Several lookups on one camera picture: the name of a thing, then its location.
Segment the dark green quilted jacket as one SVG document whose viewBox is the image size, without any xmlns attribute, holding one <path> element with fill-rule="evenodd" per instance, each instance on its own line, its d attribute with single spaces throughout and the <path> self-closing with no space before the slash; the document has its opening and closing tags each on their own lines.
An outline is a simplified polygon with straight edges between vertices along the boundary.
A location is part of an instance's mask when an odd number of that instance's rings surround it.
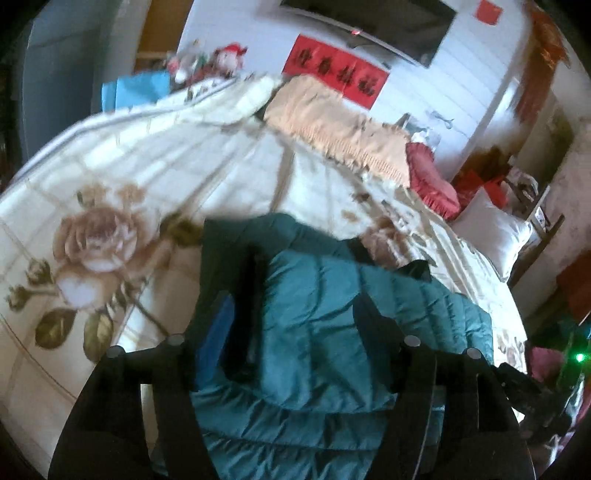
<svg viewBox="0 0 591 480">
<path fill-rule="evenodd" d="M 493 354 L 491 317 L 466 296 L 285 214 L 205 222 L 197 312 L 221 291 L 235 320 L 191 401 L 223 479 L 365 477 L 396 398 L 370 370 L 356 295 L 435 350 Z"/>
</svg>

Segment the framed photo on wall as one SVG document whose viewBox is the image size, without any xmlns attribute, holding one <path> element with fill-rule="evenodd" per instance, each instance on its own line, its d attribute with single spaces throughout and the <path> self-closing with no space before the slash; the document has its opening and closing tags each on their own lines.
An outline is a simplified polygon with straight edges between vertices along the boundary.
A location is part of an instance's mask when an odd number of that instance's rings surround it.
<svg viewBox="0 0 591 480">
<path fill-rule="evenodd" d="M 432 130 L 426 124 L 421 123 L 410 113 L 405 113 L 396 122 L 396 125 L 399 128 L 405 130 L 410 135 L 411 141 L 414 143 L 422 143 L 432 149 L 435 149 L 441 141 L 441 138 L 437 132 Z"/>
</svg>

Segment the orange fringed pillow cover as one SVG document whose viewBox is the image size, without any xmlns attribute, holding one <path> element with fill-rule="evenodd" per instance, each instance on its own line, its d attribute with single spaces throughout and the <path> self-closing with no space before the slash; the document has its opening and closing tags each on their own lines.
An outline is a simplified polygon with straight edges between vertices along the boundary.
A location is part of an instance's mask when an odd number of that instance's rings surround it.
<svg viewBox="0 0 591 480">
<path fill-rule="evenodd" d="M 263 119 L 351 169 L 406 188 L 411 184 L 406 154 L 410 135 L 349 109 L 337 91 L 315 77 L 291 78 L 266 106 Z"/>
</svg>

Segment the red decoration hanging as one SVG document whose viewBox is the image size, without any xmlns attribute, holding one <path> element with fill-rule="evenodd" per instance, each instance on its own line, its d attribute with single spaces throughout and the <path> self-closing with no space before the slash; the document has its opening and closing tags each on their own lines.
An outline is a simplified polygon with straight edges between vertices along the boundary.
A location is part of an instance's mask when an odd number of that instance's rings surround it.
<svg viewBox="0 0 591 480">
<path fill-rule="evenodd" d="M 520 81 L 520 94 L 514 107 L 515 116 L 522 124 L 533 125 L 542 110 L 554 80 L 557 66 L 570 66 L 563 35 L 551 16 L 534 1 L 526 2 L 532 21 L 531 52 Z"/>
</svg>

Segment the red Chinese banner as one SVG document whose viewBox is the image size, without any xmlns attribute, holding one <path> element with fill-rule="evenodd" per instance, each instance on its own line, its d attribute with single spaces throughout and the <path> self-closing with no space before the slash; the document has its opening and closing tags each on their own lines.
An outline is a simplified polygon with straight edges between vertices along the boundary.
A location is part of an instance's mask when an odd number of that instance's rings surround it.
<svg viewBox="0 0 591 480">
<path fill-rule="evenodd" d="M 389 73 L 374 64 L 314 38 L 298 35 L 283 73 L 311 75 L 349 101 L 370 109 L 385 86 Z"/>
</svg>

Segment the red bag on chair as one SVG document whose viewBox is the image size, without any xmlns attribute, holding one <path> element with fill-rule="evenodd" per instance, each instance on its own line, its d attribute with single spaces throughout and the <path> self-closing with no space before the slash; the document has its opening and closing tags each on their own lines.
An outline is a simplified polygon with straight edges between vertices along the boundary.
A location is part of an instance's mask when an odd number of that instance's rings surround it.
<svg viewBox="0 0 591 480">
<path fill-rule="evenodd" d="M 460 208 L 464 210 L 477 192 L 484 188 L 492 203 L 499 209 L 503 209 L 507 205 L 507 196 L 501 186 L 503 180 L 503 175 L 484 180 L 474 170 L 469 170 L 456 177 L 452 185 L 457 192 Z"/>
</svg>

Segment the cream floral bed blanket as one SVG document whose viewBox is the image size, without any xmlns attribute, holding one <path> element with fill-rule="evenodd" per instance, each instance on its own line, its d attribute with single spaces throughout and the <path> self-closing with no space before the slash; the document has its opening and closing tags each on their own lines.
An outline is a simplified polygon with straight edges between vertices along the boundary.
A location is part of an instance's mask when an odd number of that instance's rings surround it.
<svg viewBox="0 0 591 480">
<path fill-rule="evenodd" d="M 526 367 L 526 332 L 492 262 L 412 190 L 343 166 L 259 120 L 276 78 L 208 82 L 98 114 L 49 142 L 1 197 L 1 423 L 35 473 L 110 344 L 183 330 L 209 217 L 284 213 L 338 239 L 388 219 L 399 263 L 492 318 L 496 363 Z"/>
</svg>

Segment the white pillow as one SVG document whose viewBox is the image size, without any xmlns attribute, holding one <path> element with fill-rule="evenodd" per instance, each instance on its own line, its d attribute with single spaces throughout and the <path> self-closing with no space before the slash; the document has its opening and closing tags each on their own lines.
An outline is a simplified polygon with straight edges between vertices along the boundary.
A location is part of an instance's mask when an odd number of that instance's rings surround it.
<svg viewBox="0 0 591 480">
<path fill-rule="evenodd" d="M 509 280 L 533 232 L 529 221 L 499 209 L 484 187 L 452 222 L 452 229 L 491 262 L 503 282 Z"/>
</svg>

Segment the santa plush toy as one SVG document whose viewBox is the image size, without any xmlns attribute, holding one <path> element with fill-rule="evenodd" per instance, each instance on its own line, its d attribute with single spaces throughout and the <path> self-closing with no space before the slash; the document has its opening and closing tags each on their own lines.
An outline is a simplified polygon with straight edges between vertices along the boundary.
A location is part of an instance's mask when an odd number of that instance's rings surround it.
<svg viewBox="0 0 591 480">
<path fill-rule="evenodd" d="M 239 43 L 230 43 L 216 49 L 211 60 L 214 72 L 225 78 L 235 76 L 235 73 L 242 69 L 246 52 L 247 48 Z"/>
</svg>

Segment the wooden door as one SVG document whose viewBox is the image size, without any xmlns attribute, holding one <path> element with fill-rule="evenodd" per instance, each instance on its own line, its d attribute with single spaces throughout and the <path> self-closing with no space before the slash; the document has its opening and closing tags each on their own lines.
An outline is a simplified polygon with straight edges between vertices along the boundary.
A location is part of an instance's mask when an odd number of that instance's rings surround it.
<svg viewBox="0 0 591 480">
<path fill-rule="evenodd" d="M 133 72 L 162 65 L 170 52 L 175 52 L 192 0 L 153 0 L 147 12 Z"/>
</svg>

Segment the wall-mounted television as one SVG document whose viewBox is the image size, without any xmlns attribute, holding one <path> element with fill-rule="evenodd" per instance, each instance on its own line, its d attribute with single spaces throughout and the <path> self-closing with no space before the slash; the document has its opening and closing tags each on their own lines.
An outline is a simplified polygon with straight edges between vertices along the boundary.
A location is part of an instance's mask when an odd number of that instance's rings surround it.
<svg viewBox="0 0 591 480">
<path fill-rule="evenodd" d="M 425 68 L 457 17 L 454 8 L 433 0 L 294 0 L 280 6 L 335 25 Z"/>
</svg>

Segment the wooden chair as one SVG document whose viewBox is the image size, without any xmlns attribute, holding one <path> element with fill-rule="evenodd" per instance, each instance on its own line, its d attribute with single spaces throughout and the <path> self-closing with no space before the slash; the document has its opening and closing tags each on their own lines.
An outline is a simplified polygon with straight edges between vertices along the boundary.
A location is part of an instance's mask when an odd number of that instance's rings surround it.
<svg viewBox="0 0 591 480">
<path fill-rule="evenodd" d="M 512 167 L 509 170 L 502 185 L 509 189 L 507 194 L 509 212 L 528 222 L 532 227 L 532 234 L 520 250 L 508 280 L 509 288 L 514 290 L 556 237 L 564 224 L 565 216 L 560 214 L 556 220 L 549 219 L 544 205 L 550 194 L 551 184 L 539 184 L 533 176 L 518 167 Z"/>
</svg>

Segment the red ruffled cushion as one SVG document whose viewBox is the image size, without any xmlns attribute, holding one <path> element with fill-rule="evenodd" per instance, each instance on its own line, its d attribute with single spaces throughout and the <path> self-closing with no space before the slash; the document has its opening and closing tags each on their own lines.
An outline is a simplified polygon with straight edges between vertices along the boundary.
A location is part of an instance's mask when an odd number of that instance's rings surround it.
<svg viewBox="0 0 591 480">
<path fill-rule="evenodd" d="M 456 189 L 445 180 L 435 166 L 433 151 L 425 144 L 406 145 L 411 189 L 423 203 L 445 220 L 453 220 L 461 205 Z"/>
</svg>

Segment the grey wardrobe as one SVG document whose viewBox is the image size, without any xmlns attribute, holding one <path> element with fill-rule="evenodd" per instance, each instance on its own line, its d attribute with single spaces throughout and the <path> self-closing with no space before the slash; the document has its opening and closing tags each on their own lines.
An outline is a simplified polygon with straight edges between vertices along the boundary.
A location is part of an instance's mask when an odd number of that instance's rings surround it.
<svg viewBox="0 0 591 480">
<path fill-rule="evenodd" d="M 29 22 L 14 71 L 22 158 L 32 158 L 97 103 L 97 77 L 119 1 L 53 0 Z"/>
</svg>

